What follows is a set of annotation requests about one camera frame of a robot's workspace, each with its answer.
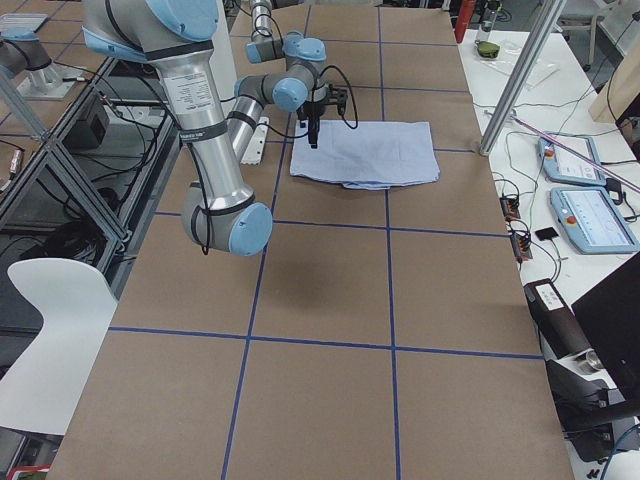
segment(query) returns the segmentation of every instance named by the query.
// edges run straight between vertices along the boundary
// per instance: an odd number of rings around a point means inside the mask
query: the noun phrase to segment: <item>light blue joint cap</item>
[[[145,1],[165,27],[185,40],[211,40],[218,28],[218,5],[214,0]]]
[[[324,62],[327,59],[327,52],[322,40],[317,38],[304,38],[298,43],[298,53],[296,55],[301,60],[309,62]]]
[[[0,65],[0,74],[5,75],[7,78],[15,78],[16,75],[4,65]]]
[[[262,63],[260,52],[254,42],[247,43],[245,51],[247,52],[247,60],[249,60],[249,63]]]
[[[23,27],[13,27],[2,32],[2,38],[13,42],[37,42],[38,36],[32,30]]]
[[[292,30],[284,37],[284,45],[282,51],[287,57],[295,57],[298,52],[298,43],[304,40],[304,35],[298,30]]]
[[[236,219],[229,235],[229,252],[248,257],[260,253],[269,241],[273,217],[263,203],[247,207]]]
[[[116,43],[113,40],[104,38],[91,30],[82,27],[84,32],[84,42],[91,50],[101,53],[107,57],[117,58],[119,60],[128,60],[130,62],[147,63],[147,57],[142,52],[138,52],[133,48]]]
[[[293,113],[307,99],[309,90],[302,80],[283,78],[273,88],[273,103],[285,112]]]
[[[239,78],[235,85],[233,86],[233,96],[234,97],[239,97],[240,96],[240,88],[242,88],[242,82],[244,82],[247,78],[249,78],[248,75],[245,75],[242,78]]]

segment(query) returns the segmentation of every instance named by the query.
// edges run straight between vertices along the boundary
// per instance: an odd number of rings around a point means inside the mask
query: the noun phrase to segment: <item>blue towel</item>
[[[296,136],[304,133],[298,123]],[[317,149],[304,137],[295,140],[290,173],[346,188],[385,190],[435,182],[440,168],[428,122],[360,122],[351,130],[342,120],[321,120]]]

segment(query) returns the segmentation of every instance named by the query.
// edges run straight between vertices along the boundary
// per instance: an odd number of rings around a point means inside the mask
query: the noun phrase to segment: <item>white chair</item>
[[[98,270],[75,260],[24,260],[8,274],[44,325],[0,380],[0,426],[64,435],[117,301]]]
[[[565,38],[569,38],[571,30],[588,30],[589,59],[583,69],[589,71],[593,64],[596,48],[596,30],[598,24],[611,13],[620,0],[567,0],[567,3],[558,18],[558,26],[562,29]]]

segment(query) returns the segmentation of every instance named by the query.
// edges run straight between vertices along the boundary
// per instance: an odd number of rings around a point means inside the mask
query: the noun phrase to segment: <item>white table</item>
[[[484,131],[490,118],[485,112],[493,110],[485,106],[496,105],[508,77],[506,74],[485,65],[484,63],[488,60],[481,59],[477,55],[473,42],[475,34],[475,31],[467,32],[464,42],[459,46],[459,51],[469,89],[476,104],[476,116],[481,130]],[[508,41],[522,46],[526,41],[527,35],[526,32],[494,31],[490,40],[498,44]],[[516,113],[520,119],[545,131],[558,131],[564,124],[562,131],[572,134],[597,135],[615,129],[612,124],[599,124],[591,119],[588,108],[596,98],[596,94],[589,90],[591,86],[587,77],[560,34],[552,34],[550,36],[541,54],[541,59],[548,64],[557,66],[557,70],[535,87],[523,89],[516,102]],[[590,93],[577,106],[572,103],[564,107],[518,107],[518,105],[524,103],[562,105],[566,102],[577,100],[588,91]],[[511,132],[531,133],[515,124],[507,124],[490,154],[491,168],[492,171],[496,172],[495,178],[506,178],[518,185],[521,192],[531,192],[534,187],[533,182],[517,173],[509,165],[506,141],[508,140],[513,166],[536,178],[540,171],[540,162],[537,155],[538,138]],[[617,131],[596,136],[594,140],[603,162],[633,158],[625,140]],[[640,183],[640,166],[637,164],[614,166],[611,169],[636,184]],[[521,196],[520,212],[532,232],[545,227],[554,227],[560,233],[560,238],[556,238],[554,241],[560,256],[565,260],[562,262],[562,271],[555,285],[567,303],[571,305],[601,279],[630,258],[630,255],[579,254],[570,244],[564,232],[562,232],[549,204],[549,190],[559,185],[548,181],[544,177],[544,173],[541,174],[538,178],[538,188],[535,196],[532,194]],[[497,182],[496,187],[500,194],[503,189],[503,182]],[[514,191],[513,187],[505,185],[505,193],[513,193]],[[640,211],[640,197],[628,191],[627,198],[633,208],[636,211]],[[623,215],[631,214],[627,207],[621,206],[620,208]],[[630,224],[630,227],[636,237],[640,238],[640,223]],[[550,242],[535,241],[544,246],[551,255],[556,256]],[[535,246],[532,248],[534,258],[524,262],[520,272],[523,285],[542,278],[550,278],[554,271],[552,260],[539,248]],[[571,453],[570,456],[572,457],[576,478],[584,478],[592,468],[602,469],[602,466],[595,463],[585,464],[581,462],[575,451],[573,451],[573,447],[568,444],[568,448]],[[620,454],[616,456],[607,472],[606,480],[636,480],[638,471],[640,471],[640,452]]]

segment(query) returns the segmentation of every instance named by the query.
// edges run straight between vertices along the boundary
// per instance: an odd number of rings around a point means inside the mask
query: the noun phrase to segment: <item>cable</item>
[[[20,145],[16,145],[15,143],[7,142],[6,140],[0,140],[0,143],[4,143],[5,145],[9,145],[11,147],[17,148],[21,152],[25,151],[24,148],[22,148]]]
[[[627,30],[629,29],[629,27],[631,27],[631,24],[634,22],[635,20],[631,20],[628,25],[624,28],[624,30],[622,31],[622,33],[618,36],[618,38],[616,39],[616,41],[614,42],[613,46],[611,47],[613,51],[613,49],[615,49],[618,45],[618,42],[620,42],[620,39],[622,38],[622,36],[627,32]],[[602,67],[604,66],[605,61],[607,60],[607,58],[609,57],[609,54],[605,55],[602,58],[602,61],[600,62],[600,66],[598,67],[598,70],[596,71],[596,74],[593,76],[593,79],[595,80],[595,78],[598,76],[598,74],[600,73],[600,71],[602,70]],[[613,78],[613,74],[615,74],[616,70],[618,69],[618,67],[616,66],[612,75],[611,75],[611,79]],[[593,87],[590,85],[585,92],[582,94],[582,97],[586,98],[590,93],[591,90],[593,89]],[[562,129],[564,128],[564,126],[567,124],[567,122],[569,121],[569,119],[573,116],[573,114],[575,113],[576,109],[578,108],[578,103],[576,103],[573,107],[573,110],[571,110],[571,113],[569,114],[569,116],[565,119],[564,122],[562,122],[562,125],[560,126],[560,128],[558,129],[559,131],[562,131]]]
[[[640,424],[636,424],[628,428],[627,431],[625,431],[620,436],[620,438],[616,440],[616,443],[613,445],[613,448],[611,449],[611,453],[609,454],[609,458],[607,459],[607,463],[604,464],[604,468],[602,469],[602,475],[600,475],[600,480],[605,480],[605,476],[607,475],[607,471],[609,470],[609,466],[611,465],[611,460],[613,459],[613,456],[616,453],[618,453],[618,449],[620,448],[620,444],[622,444],[623,440],[627,438],[629,435],[631,435],[631,433],[634,430],[639,430],[639,429],[640,429]]]
[[[295,139],[298,139],[298,138],[304,138],[304,137],[306,137],[306,136],[308,136],[308,135],[309,135],[309,132],[308,132],[308,131],[307,131],[306,133],[303,133],[302,135],[287,135],[286,133],[282,133],[281,131],[276,130],[274,127],[272,127],[272,126],[271,126],[271,125],[269,125],[268,123],[258,123],[258,124],[256,125],[256,127],[260,127],[260,126],[267,127],[269,130],[271,130],[271,131],[273,131],[273,132],[277,133],[277,134],[278,134],[278,135],[280,135],[282,138],[290,139],[290,140],[295,140]]]
[[[614,44],[614,47],[618,44],[618,42],[620,41],[620,39],[622,38],[622,36],[627,32],[627,30],[629,29],[629,27],[631,27],[631,25],[633,24],[633,22],[635,22],[635,18],[632,18],[631,21],[627,24],[627,26],[625,27],[625,29],[622,31],[622,33],[620,34],[620,36],[618,37],[618,39],[616,40],[616,43]],[[613,78],[616,75],[616,72],[618,71],[618,67],[620,66],[622,62],[618,63],[615,68],[613,69],[613,72],[611,73],[611,77],[609,78],[609,81],[607,82],[607,91],[606,91],[606,95],[605,98],[607,100],[607,108],[609,109],[609,113],[611,114],[611,117],[613,118],[613,121],[615,123],[617,123],[617,118],[615,116],[615,114],[613,113],[613,108],[611,108],[611,101],[609,98],[609,94],[611,92],[611,84],[613,83]]]
[[[554,278],[557,279],[560,274],[559,273],[560,269],[558,268],[558,262],[556,261],[555,258],[553,258],[553,255],[551,255],[549,251],[546,248],[544,248],[542,245],[539,245],[534,241],[531,241],[531,245],[535,245],[536,247],[538,247],[551,259],[551,261],[553,262],[553,275],[551,276],[551,279],[552,279],[551,281],[554,281],[553,280]]]
[[[351,105],[353,105],[353,116],[355,118],[355,122],[356,123],[355,123],[355,125],[351,125],[344,118],[344,115],[340,115],[340,117],[342,118],[342,121],[347,125],[347,127],[349,127],[351,130],[355,130],[356,128],[358,128],[358,107],[356,105],[355,95],[353,94],[353,88],[351,88],[351,83],[349,82],[349,79],[344,74],[344,72],[342,70],[340,70],[340,68],[338,66],[336,66],[336,65],[327,65],[326,67],[324,67],[322,69],[322,71],[320,72],[320,74],[318,76],[322,77],[327,70],[335,70],[336,72],[338,72],[338,74],[342,77],[342,79],[347,84],[347,88],[349,89],[349,95],[351,95]]]
[[[198,181],[200,182],[200,191],[202,192],[202,202],[204,208],[201,209],[202,214],[205,216],[205,220],[207,222],[207,235],[206,242],[204,245],[200,245],[203,255],[209,255],[209,243],[211,242],[211,234],[212,234],[212,225],[211,225],[211,215],[209,214],[209,205],[207,202],[207,191],[204,188],[204,176],[202,175],[202,171],[200,170],[200,162],[198,162],[198,152],[195,148],[193,148],[192,143],[187,143],[187,148],[189,149],[189,153],[191,153],[191,158],[193,159],[193,163],[196,167],[196,173],[198,174]]]
[[[558,272],[551,279],[552,282],[555,282],[556,280],[558,280],[558,278],[560,278],[560,273],[562,272],[562,257],[560,256],[560,250],[558,250],[558,246],[556,245],[556,242],[553,241],[553,238],[550,238],[549,240],[551,241],[551,245],[553,246],[553,249],[556,251],[556,255],[558,259]]]
[[[498,173],[498,172],[491,172],[491,173],[495,173],[495,174],[502,175],[501,173]],[[518,188],[518,186],[517,186],[515,183],[513,183],[511,180],[509,180],[509,179],[507,179],[507,178],[504,178],[504,175],[502,176],[502,178],[494,178],[494,179],[493,179],[493,181],[494,181],[494,182],[503,182],[503,185],[502,185],[502,192],[501,192],[500,196],[502,196],[502,197],[509,197],[509,196],[513,196],[513,195],[515,195],[516,201],[518,202],[518,204],[520,203],[520,189]],[[515,194],[514,194],[514,193],[512,193],[512,194],[509,194],[509,195],[505,195],[505,194],[504,194],[504,187],[505,187],[505,186],[504,186],[504,184],[505,184],[505,183],[508,183],[508,184],[512,185],[512,186],[513,186],[513,188],[515,188],[515,189],[516,189],[516,193],[515,193]]]
[[[628,163],[640,163],[640,160],[634,158],[633,160],[621,160],[619,162],[600,162],[600,165],[625,165]]]
[[[47,188],[47,186],[42,183],[42,180],[37,179],[36,183],[38,185],[40,185],[40,188],[42,188],[45,193],[47,195],[49,195],[51,198],[53,198],[56,202],[58,202],[60,205],[62,205],[63,211],[64,213],[71,219],[73,220],[77,220],[78,218],[82,218],[82,214],[80,212],[78,212],[77,210],[73,209],[72,207],[69,206],[69,200],[70,198],[68,198],[66,201],[65,200],[61,200],[60,198],[58,198],[51,190],[49,190]],[[69,215],[69,213],[67,212],[67,210],[71,211],[74,215],[76,215],[77,218],[74,218],[73,216]]]
[[[624,219],[627,221],[627,223],[635,223],[640,215],[636,213],[634,208],[629,203],[629,200],[627,200],[627,192],[622,193],[622,201],[627,205],[627,207],[629,207],[629,210],[631,210],[631,215],[628,217],[624,217]]]
[[[9,244],[0,251],[0,257],[2,257],[5,253],[7,253],[7,251],[9,251],[9,249],[13,247],[16,243],[22,240],[31,240],[36,245],[42,245],[43,243],[42,240],[36,237],[25,236],[25,237],[16,238],[15,240],[12,240],[11,242],[9,242]]]

